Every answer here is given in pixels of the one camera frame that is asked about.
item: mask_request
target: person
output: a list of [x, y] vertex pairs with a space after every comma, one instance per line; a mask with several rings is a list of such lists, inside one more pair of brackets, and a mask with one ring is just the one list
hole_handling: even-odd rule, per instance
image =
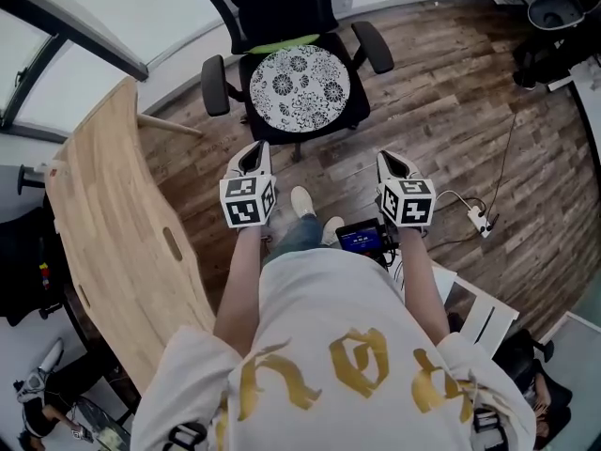
[[322, 233], [301, 187], [291, 205], [299, 221], [262, 271], [261, 229], [239, 232], [213, 335], [172, 337], [131, 449], [492, 449], [475, 436], [485, 411], [501, 423], [496, 449], [532, 450], [515, 384], [450, 333], [420, 231], [398, 230], [402, 303], [374, 260], [329, 247], [341, 218]]
[[[58, 423], [85, 435], [84, 427], [69, 419], [67, 414], [81, 394], [117, 365], [118, 361], [108, 347], [97, 348], [53, 372], [46, 381], [43, 402], [41, 397], [35, 397], [23, 404], [25, 430], [19, 435], [21, 448], [43, 451], [42, 439], [52, 433]], [[23, 382], [16, 381], [13, 385], [19, 391]]]

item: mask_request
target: black equipment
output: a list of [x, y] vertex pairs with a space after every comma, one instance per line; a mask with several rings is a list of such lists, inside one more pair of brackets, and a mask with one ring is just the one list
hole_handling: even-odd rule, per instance
[[[345, 225], [336, 229], [336, 236], [344, 251], [374, 259], [384, 269], [388, 269], [394, 261], [394, 250], [398, 242], [394, 240], [396, 227], [383, 225], [378, 219], [368, 219], [357, 224]], [[385, 254], [390, 253], [392, 260], [388, 262]]]

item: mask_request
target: blue display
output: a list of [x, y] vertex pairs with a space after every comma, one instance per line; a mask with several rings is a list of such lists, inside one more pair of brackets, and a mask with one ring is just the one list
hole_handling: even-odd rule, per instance
[[366, 227], [365, 229], [342, 236], [340, 238], [340, 245], [345, 251], [362, 254], [367, 251], [380, 249], [382, 241], [375, 227]]

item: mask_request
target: chair seat cushion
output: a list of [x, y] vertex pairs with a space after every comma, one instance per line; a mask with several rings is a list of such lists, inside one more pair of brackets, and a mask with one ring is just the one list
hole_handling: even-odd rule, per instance
[[275, 129], [261, 117], [253, 107], [250, 99], [250, 83], [254, 70], [261, 61], [267, 57], [266, 54], [248, 54], [239, 62], [240, 83], [245, 98], [248, 122], [253, 133], [254, 140], [267, 140], [273, 145], [293, 144], [337, 132], [341, 129], [357, 125], [369, 116], [369, 101], [363, 90], [359, 75], [353, 68], [352, 59], [348, 55], [345, 45], [336, 34], [325, 34], [319, 37], [313, 45], [321, 47], [336, 55], [347, 67], [348, 79], [350, 81], [350, 94], [345, 110], [340, 116], [327, 126], [314, 132], [285, 132]]

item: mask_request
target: white cable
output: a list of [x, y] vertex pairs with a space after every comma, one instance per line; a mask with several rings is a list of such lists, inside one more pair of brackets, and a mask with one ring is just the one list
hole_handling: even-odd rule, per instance
[[463, 199], [463, 197], [462, 197], [461, 195], [459, 195], [459, 194], [458, 194], [457, 192], [455, 192], [455, 191], [443, 191], [443, 192], [441, 192], [440, 194], [438, 194], [438, 195], [436, 196], [436, 202], [438, 202], [438, 201], [439, 201], [439, 199], [440, 199], [440, 198], [441, 198], [443, 195], [445, 195], [445, 194], [448, 194], [448, 193], [450, 193], [450, 194], [455, 194], [457, 197], [459, 197], [459, 200], [461, 200], [461, 202], [463, 202], [463, 203], [465, 204], [465, 206], [466, 206], [468, 209], [470, 209], [470, 210], [471, 210], [471, 206], [470, 206], [470, 204], [468, 204], [468, 203], [467, 203], [467, 202], [466, 202], [466, 201]]

